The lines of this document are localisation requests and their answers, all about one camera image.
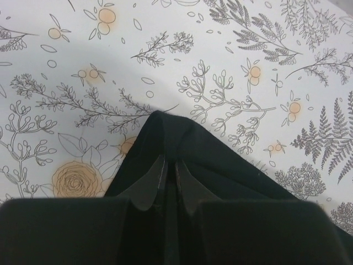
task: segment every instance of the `fern illustration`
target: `fern illustration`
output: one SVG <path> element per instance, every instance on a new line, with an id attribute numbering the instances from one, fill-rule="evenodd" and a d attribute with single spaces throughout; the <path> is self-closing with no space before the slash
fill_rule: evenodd
<path id="1" fill-rule="evenodd" d="M 353 203 L 341 203 L 331 211 L 331 220 L 339 228 L 353 235 Z"/>
<path id="2" fill-rule="evenodd" d="M 314 163 L 322 154 L 321 169 L 329 163 L 328 173 L 344 161 L 338 183 L 353 168 L 353 91 L 348 96 L 348 120 L 342 112 L 338 98 L 334 104 L 333 122 L 329 123 L 324 106 L 320 114 L 319 129 L 311 120 L 309 129 L 302 129 L 301 135 L 291 143 L 292 146 L 304 149 L 306 156 L 312 155 Z"/>
<path id="3" fill-rule="evenodd" d="M 281 7 L 287 28 L 293 35 L 299 31 L 311 50 L 326 41 L 329 33 L 336 35 L 339 32 L 335 15 L 330 15 L 329 10 L 318 10 L 312 0 L 282 0 Z"/>
<path id="4" fill-rule="evenodd" d="M 297 62 L 297 51 L 287 48 L 283 44 L 286 34 L 278 22 L 272 22 L 267 16 L 259 13 L 258 17 L 251 17 L 246 6 L 239 0 L 204 0 L 210 7 L 211 18 L 222 24 L 237 23 L 243 29 L 233 32 L 239 37 L 237 42 L 245 44 L 239 46 L 242 50 L 262 50 L 265 59 L 278 62 L 279 65 L 293 65 Z"/>
<path id="5" fill-rule="evenodd" d="M 318 196 L 326 190 L 321 174 L 308 163 L 303 163 L 300 168 L 292 166 L 287 173 L 283 170 L 277 171 L 275 177 L 279 185 L 301 200 Z"/>

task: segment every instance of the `orange dot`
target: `orange dot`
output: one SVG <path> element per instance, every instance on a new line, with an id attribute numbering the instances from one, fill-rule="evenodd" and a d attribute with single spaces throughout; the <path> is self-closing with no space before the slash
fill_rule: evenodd
<path id="1" fill-rule="evenodd" d="M 290 110 L 291 113 L 298 113 L 298 112 L 300 112 L 300 108 L 301 107 L 300 107 L 299 103 L 293 102 L 290 105 L 289 110 Z"/>
<path id="2" fill-rule="evenodd" d="M 91 76 L 91 78 L 97 78 L 98 77 L 98 72 L 96 70 L 91 70 L 89 72 L 89 76 Z"/>
<path id="3" fill-rule="evenodd" d="M 296 115 L 294 113 L 289 113 L 288 114 L 288 120 L 292 123 L 297 119 Z"/>
<path id="4" fill-rule="evenodd" d="M 251 77 L 250 78 L 250 84 L 252 84 L 253 86 L 257 86 L 260 83 L 260 79 L 257 77 Z"/>
<path id="5" fill-rule="evenodd" d="M 49 31 L 48 31 L 48 35 L 49 37 L 51 37 L 52 39 L 56 40 L 58 38 L 61 37 L 61 33 L 58 29 L 55 29 L 55 28 L 51 28 Z"/>
<path id="6" fill-rule="evenodd" d="M 101 9 L 99 11 L 98 17 L 99 17 L 100 21 L 107 23 L 107 24 L 113 23 L 116 18 L 115 13 L 107 8 Z"/>
<path id="7" fill-rule="evenodd" d="M 254 66 L 251 70 L 250 70 L 250 74 L 252 77 L 260 77 L 261 75 L 261 69 L 258 68 L 257 66 Z"/>

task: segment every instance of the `orange flower illustration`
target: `orange flower illustration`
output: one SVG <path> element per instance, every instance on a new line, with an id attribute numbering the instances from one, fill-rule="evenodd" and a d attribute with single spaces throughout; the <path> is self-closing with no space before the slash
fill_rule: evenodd
<path id="1" fill-rule="evenodd" d="M 95 197 L 103 180 L 94 166 L 73 161 L 58 168 L 52 182 L 55 197 Z"/>
<path id="2" fill-rule="evenodd" d="M 241 68 L 243 72 L 245 73 L 244 77 L 248 78 L 248 93 L 251 93 L 251 87 L 252 86 L 257 86 L 260 83 L 260 76 L 261 76 L 261 69 L 260 67 L 256 66 L 256 64 L 260 60 L 254 61 L 253 64 L 251 64 L 249 58 L 247 58 L 247 67 L 241 65 Z"/>

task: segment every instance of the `botanical print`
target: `botanical print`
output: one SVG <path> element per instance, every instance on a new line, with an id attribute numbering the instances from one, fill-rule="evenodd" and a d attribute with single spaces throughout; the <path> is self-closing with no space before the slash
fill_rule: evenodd
<path id="1" fill-rule="evenodd" d="M 152 5 L 160 2 L 162 7 L 167 8 L 174 2 L 184 7 L 192 7 L 197 5 L 199 1 L 200 0 L 153 0 Z"/>
<path id="2" fill-rule="evenodd" d="M 27 48 L 23 40 L 25 36 L 36 36 L 30 33 L 10 30 L 0 26 L 0 52 L 18 51 Z"/>
<path id="3" fill-rule="evenodd" d="M 308 76 L 316 76 L 317 78 L 319 78 L 320 82 L 324 83 L 325 87 L 327 87 L 329 85 L 329 76 L 326 75 L 325 70 L 321 70 L 327 69 L 329 72 L 333 72 L 336 75 L 340 76 L 342 84 L 347 84 L 348 79 L 350 77 L 349 74 L 353 74 L 353 53 L 346 52 L 341 60 L 337 59 L 336 55 L 336 48 L 324 49 L 322 56 L 320 52 L 315 55 L 316 62 L 314 64 L 299 68 L 291 72 L 286 77 L 286 79 L 293 73 L 298 72 L 300 70 L 304 70 L 304 72 L 307 73 Z"/>
<path id="4" fill-rule="evenodd" d="M 108 142 L 103 140 L 89 146 L 82 137 L 58 134 L 58 138 L 76 160 L 59 167 L 52 176 L 52 183 L 41 185 L 41 190 L 48 197 L 102 197 L 120 165 L 116 158 L 102 161 L 101 152 L 108 147 Z"/>
<path id="5" fill-rule="evenodd" d="M 73 87 L 63 83 L 57 86 L 59 96 L 54 91 L 47 93 L 45 85 L 37 83 L 29 74 L 15 76 L 10 85 L 13 89 L 16 89 L 18 95 L 25 98 L 31 98 L 33 94 L 40 95 L 41 100 L 37 101 L 37 107 L 41 109 L 47 108 L 54 112 L 57 110 L 63 112 L 64 107 L 70 107 L 70 110 L 81 110 L 84 115 L 79 115 L 79 120 L 75 121 L 76 127 L 94 127 L 94 123 L 98 119 L 103 119 L 109 124 L 109 133 L 126 134 L 129 126 L 131 126 L 131 130 L 135 130 L 135 128 L 140 127 L 138 119 L 149 116 L 153 112 L 149 105 L 140 105 L 134 102 L 129 94 L 125 94 L 123 88 L 119 89 L 119 101 L 125 103 L 126 109 L 134 110 L 130 114 L 107 102 L 102 102 L 99 99 L 97 87 L 86 90 L 87 94 L 84 97 L 90 100 L 90 107 L 85 107 L 85 102 L 83 99 L 76 97 Z"/>
<path id="6" fill-rule="evenodd" d="M 148 46 L 147 51 L 140 50 L 140 53 L 134 55 L 131 58 L 136 58 L 138 63 L 146 62 L 148 65 L 153 66 L 163 66 L 164 58 L 158 58 L 158 54 L 165 54 L 165 50 L 169 50 L 170 53 L 174 54 L 176 52 L 183 52 L 188 54 L 191 47 L 194 45 L 194 38 L 192 35 L 185 32 L 175 33 L 174 41 L 169 41 L 169 35 L 167 32 L 160 34 L 161 36 L 156 36 L 156 38 L 151 38 L 151 41 L 146 42 Z"/>
<path id="7" fill-rule="evenodd" d="M 287 146 L 276 140 L 275 144 L 269 145 L 264 151 L 268 152 L 271 158 L 273 153 L 286 153 L 285 147 Z"/>
<path id="8" fill-rule="evenodd" d="M 247 124 L 238 124 L 238 129 L 235 135 L 229 134 L 228 141 L 234 142 L 233 147 L 241 146 L 238 149 L 240 153 L 250 154 L 253 152 L 252 146 L 259 141 L 259 137 L 256 134 L 258 127 L 260 126 L 261 119 L 266 115 L 268 111 L 276 109 L 273 108 L 261 108 L 260 105 L 255 103 L 251 97 L 247 96 L 245 101 L 238 101 L 231 97 L 228 91 L 234 88 L 233 77 L 226 77 L 226 70 L 223 70 L 219 76 L 213 74 L 213 81 L 216 85 L 216 89 L 211 89 L 207 96 L 205 91 L 206 88 L 206 74 L 210 70 L 210 66 L 205 66 L 204 61 L 200 60 L 196 67 L 192 68 L 192 76 L 195 79 L 189 81 L 184 76 L 181 82 L 176 85 L 179 87 L 179 92 L 186 93 L 189 98 L 193 98 L 194 102 L 204 103 L 206 107 L 196 104 L 194 110 L 190 112 L 193 120 L 201 119 L 201 123 L 205 123 L 208 117 L 208 112 L 212 109 L 216 109 L 223 105 L 229 106 L 231 112 L 222 114 L 225 118 L 216 118 L 212 126 L 215 127 L 215 131 L 221 132 L 221 137 L 226 135 L 227 122 L 244 112 L 259 113 L 261 116 L 253 116 L 247 120 Z"/>
<path id="9" fill-rule="evenodd" d="M 331 211 L 331 220 L 339 228 L 353 236 L 353 203 L 341 203 Z"/>
<path id="10" fill-rule="evenodd" d="M 279 185 L 301 200 L 316 197 L 326 190 L 321 174 L 308 163 L 303 163 L 300 168 L 292 166 L 287 173 L 283 170 L 276 171 L 275 176 Z"/>
<path id="11" fill-rule="evenodd" d="M 84 80 L 86 80 L 87 83 L 89 83 L 89 80 L 100 78 L 104 83 L 105 79 L 103 77 L 103 74 L 106 73 L 102 70 L 97 69 L 92 63 L 90 63 L 90 68 L 87 70 L 79 70 L 77 74 L 71 75 L 72 77 L 78 77 L 81 80 L 82 86 L 84 87 Z"/>
<path id="12" fill-rule="evenodd" d="M 338 34 L 335 14 L 319 10 L 318 0 L 281 0 L 282 15 L 286 16 L 287 28 L 306 40 L 309 49 L 314 50 L 326 41 L 329 34 Z"/>
<path id="13" fill-rule="evenodd" d="M 51 163 L 52 159 L 47 158 L 48 155 L 56 153 L 53 148 L 48 149 L 47 140 L 40 140 L 36 146 L 31 146 L 26 140 L 19 141 L 17 137 L 20 135 L 31 135 L 38 132 L 53 134 L 51 130 L 56 124 L 56 121 L 47 120 L 45 115 L 36 116 L 34 119 L 29 115 L 31 107 L 21 105 L 18 100 L 16 104 L 10 105 L 12 113 L 8 117 L 9 123 L 6 124 L 5 130 L 10 132 L 11 138 L 9 142 L 2 140 L 4 136 L 3 128 L 0 126 L 0 145 L 4 147 L 3 151 L 7 150 L 12 159 L 18 163 L 16 169 L 10 169 L 8 166 L 3 166 L 0 173 L 3 173 L 10 183 L 18 187 L 19 196 L 21 198 L 33 198 L 38 191 L 38 184 L 31 184 L 28 180 L 29 172 L 25 166 L 30 160 L 35 160 L 39 166 L 45 166 Z"/>
<path id="14" fill-rule="evenodd" d="M 52 14 L 49 14 L 51 19 L 54 21 L 56 27 L 55 28 L 50 28 L 48 30 L 48 35 L 50 38 L 57 40 L 59 38 L 63 38 L 64 40 L 66 40 L 68 43 L 70 42 L 70 40 L 68 39 L 68 37 L 64 34 L 64 33 L 70 33 L 71 31 L 67 30 L 67 29 L 62 29 L 60 26 L 59 21 L 56 19 L 56 17 Z"/>
<path id="15" fill-rule="evenodd" d="M 348 114 L 342 111 L 337 98 L 334 103 L 333 120 L 329 123 L 326 107 L 323 106 L 320 115 L 319 128 L 313 121 L 309 123 L 309 129 L 303 128 L 301 135 L 297 136 L 291 143 L 292 146 L 304 149 L 305 155 L 312 155 L 312 160 L 316 163 L 322 155 L 321 169 L 326 163 L 329 163 L 328 173 L 345 162 L 338 178 L 338 182 L 353 167 L 353 91 L 348 96 Z"/>
<path id="16" fill-rule="evenodd" d="M 256 64 L 260 60 L 254 61 L 253 64 L 251 64 L 249 58 L 247 58 L 247 66 L 241 65 L 241 68 L 243 72 L 245 73 L 244 77 L 248 78 L 248 93 L 251 93 L 251 88 L 252 86 L 257 86 L 260 83 L 260 76 L 261 76 L 261 69 L 256 66 Z"/>
<path id="17" fill-rule="evenodd" d="M 233 32 L 239 37 L 237 42 L 247 46 L 239 46 L 243 50 L 262 50 L 265 59 L 278 62 L 279 65 L 293 65 L 297 62 L 296 56 L 300 52 L 289 49 L 283 44 L 286 34 L 278 22 L 272 22 L 264 14 L 251 17 L 246 6 L 240 4 L 239 0 L 204 0 L 210 7 L 212 19 L 222 25 L 237 23 L 243 29 Z"/>
<path id="18" fill-rule="evenodd" d="M 101 39 L 102 35 L 108 35 L 116 20 L 116 14 L 111 10 L 111 7 L 114 6 L 113 3 L 103 3 L 103 0 L 98 0 L 98 5 L 98 8 L 93 8 L 93 13 L 87 9 L 83 10 L 91 20 L 98 21 L 97 27 L 89 35 L 89 40 L 92 40 L 95 36 Z"/>

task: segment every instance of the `leaf sketch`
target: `leaf sketch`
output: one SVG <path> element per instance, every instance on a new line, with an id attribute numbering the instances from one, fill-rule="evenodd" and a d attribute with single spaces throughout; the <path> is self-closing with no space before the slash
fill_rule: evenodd
<path id="1" fill-rule="evenodd" d="M 131 58 L 136 58 L 138 63 L 145 61 L 148 65 L 155 68 L 156 66 L 164 65 L 164 58 L 158 58 L 158 54 L 165 54 L 165 49 L 172 54 L 176 52 L 187 54 L 190 52 L 191 47 L 194 46 L 193 36 L 185 32 L 175 33 L 172 43 L 168 43 L 168 38 L 169 35 L 167 35 L 166 31 L 161 33 L 160 36 L 156 36 L 156 38 L 151 38 L 151 41 L 146 42 L 148 50 L 143 51 L 141 49 L 139 54 Z"/>
<path id="2" fill-rule="evenodd" d="M 279 185 L 301 200 L 316 197 L 326 190 L 321 174 L 308 163 L 303 163 L 300 168 L 292 166 L 287 173 L 276 171 L 275 177 Z"/>
<path id="3" fill-rule="evenodd" d="M 36 36 L 35 34 L 9 30 L 0 26 L 0 40 L 7 41 L 6 44 L 0 46 L 0 52 L 17 51 L 27 48 L 27 44 L 24 42 L 23 38 L 28 35 Z"/>
<path id="4" fill-rule="evenodd" d="M 281 6 L 281 15 L 286 16 L 287 28 L 293 35 L 298 31 L 311 50 L 326 41 L 329 33 L 339 33 L 335 14 L 330 15 L 329 10 L 317 10 L 312 0 L 282 0 Z"/>
<path id="5" fill-rule="evenodd" d="M 39 166 L 45 166 L 51 163 L 52 159 L 44 156 L 53 154 L 55 149 L 46 146 L 47 140 L 40 140 L 39 143 L 32 149 L 26 140 L 20 142 L 16 137 L 24 134 L 35 134 L 43 131 L 48 134 L 53 134 L 51 130 L 56 124 L 56 121 L 46 120 L 46 116 L 36 116 L 34 119 L 28 115 L 31 111 L 30 107 L 21 106 L 21 101 L 18 100 L 16 104 L 10 105 L 10 110 L 13 112 L 9 115 L 9 123 L 6 124 L 5 129 L 12 133 L 10 142 L 6 143 L 2 140 L 3 129 L 0 127 L 0 145 L 10 153 L 11 157 L 18 163 L 18 168 L 10 171 L 8 166 L 0 168 L 0 173 L 3 173 L 7 180 L 18 187 L 19 195 L 25 198 L 24 193 L 28 194 L 30 198 L 37 192 L 39 185 L 30 185 L 27 179 L 28 169 L 24 163 L 30 159 L 35 159 Z"/>
<path id="6" fill-rule="evenodd" d="M 177 86 L 179 87 L 179 92 L 185 93 L 190 98 L 193 98 L 196 103 L 203 102 L 207 105 L 207 107 L 203 107 L 201 105 L 194 105 L 194 110 L 191 111 L 192 120 L 197 120 L 201 118 L 201 123 L 205 123 L 208 112 L 212 109 L 221 107 L 223 105 L 227 105 L 230 107 L 230 112 L 226 112 L 224 118 L 216 118 L 215 122 L 212 123 L 212 126 L 215 127 L 215 131 L 221 132 L 221 137 L 224 137 L 226 134 L 226 124 L 235 116 L 240 115 L 243 112 L 250 113 L 260 113 L 261 116 L 253 116 L 247 120 L 246 125 L 239 124 L 236 135 L 228 135 L 228 141 L 235 141 L 233 147 L 241 145 L 244 146 L 238 149 L 238 152 L 247 154 L 253 152 L 252 146 L 259 140 L 256 131 L 260 125 L 261 119 L 266 115 L 266 113 L 270 110 L 276 109 L 274 108 L 261 108 L 257 103 L 253 102 L 252 98 L 247 96 L 245 102 L 237 101 L 234 98 L 230 98 L 227 95 L 227 91 L 233 89 L 233 77 L 230 76 L 226 78 L 226 70 L 223 70 L 219 76 L 213 75 L 214 85 L 217 87 L 216 89 L 212 89 L 209 91 L 211 96 L 207 96 L 206 93 L 206 74 L 210 70 L 210 66 L 205 66 L 204 62 L 200 60 L 199 64 L 196 67 L 192 68 L 192 76 L 195 79 L 189 81 L 189 79 L 184 76 L 181 82 L 177 82 Z"/>
<path id="7" fill-rule="evenodd" d="M 109 124 L 109 133 L 126 134 L 129 125 L 132 130 L 139 128 L 139 118 L 149 116 L 153 112 L 149 105 L 140 105 L 134 102 L 131 95 L 126 94 L 123 88 L 119 89 L 119 101 L 125 103 L 126 110 L 132 110 L 130 113 L 112 106 L 107 102 L 102 102 L 99 99 L 97 87 L 86 90 L 87 94 L 84 97 L 90 101 L 90 107 L 85 107 L 84 99 L 78 99 L 73 87 L 69 87 L 63 83 L 56 87 L 60 93 L 58 96 L 54 91 L 46 93 L 46 87 L 43 84 L 37 83 L 29 74 L 15 76 L 10 85 L 13 89 L 17 90 L 18 95 L 25 98 L 31 98 L 33 94 L 41 95 L 41 100 L 37 101 L 37 107 L 41 109 L 47 108 L 54 112 L 57 110 L 62 112 L 64 107 L 68 107 L 70 110 L 78 109 L 83 111 L 84 115 L 80 115 L 79 120 L 75 121 L 76 127 L 94 127 L 94 123 L 98 119 L 104 119 Z"/>
<path id="8" fill-rule="evenodd" d="M 240 4 L 239 0 L 204 0 L 210 7 L 212 19 L 222 25 L 235 22 L 243 29 L 233 32 L 239 37 L 237 42 L 246 44 L 239 46 L 243 50 L 262 50 L 265 59 L 278 62 L 280 65 L 293 65 L 296 56 L 301 54 L 287 48 L 283 44 L 286 34 L 278 22 L 272 22 L 268 17 L 259 13 L 258 17 L 251 17 L 246 6 Z"/>
<path id="9" fill-rule="evenodd" d="M 339 228 L 353 236 L 353 203 L 341 203 L 331 211 L 331 220 Z"/>
<path id="10" fill-rule="evenodd" d="M 340 76 L 341 84 L 347 84 L 350 76 L 349 74 L 347 74 L 346 70 L 349 69 L 350 74 L 353 74 L 353 53 L 346 52 L 345 56 L 341 60 L 337 59 L 336 55 L 336 48 L 324 49 L 322 56 L 320 52 L 315 55 L 316 62 L 314 64 L 299 68 L 291 72 L 286 77 L 286 79 L 295 72 L 304 70 L 304 72 L 307 73 L 308 76 L 318 77 L 320 83 L 324 83 L 325 87 L 327 87 L 329 85 L 328 76 L 325 75 L 324 70 L 319 70 L 319 68 L 322 67 L 327 69 L 329 72 L 334 72 L 336 75 Z"/>
<path id="11" fill-rule="evenodd" d="M 326 114 L 326 107 L 321 110 L 319 128 L 311 120 L 309 129 L 302 129 L 301 135 L 297 136 L 291 143 L 292 146 L 304 149 L 305 155 L 312 155 L 312 160 L 316 163 L 322 155 L 321 169 L 329 162 L 328 173 L 346 161 L 338 178 L 338 183 L 353 168 L 353 91 L 348 96 L 348 115 L 342 112 L 338 103 L 338 98 L 334 104 L 333 122 L 329 123 Z"/>

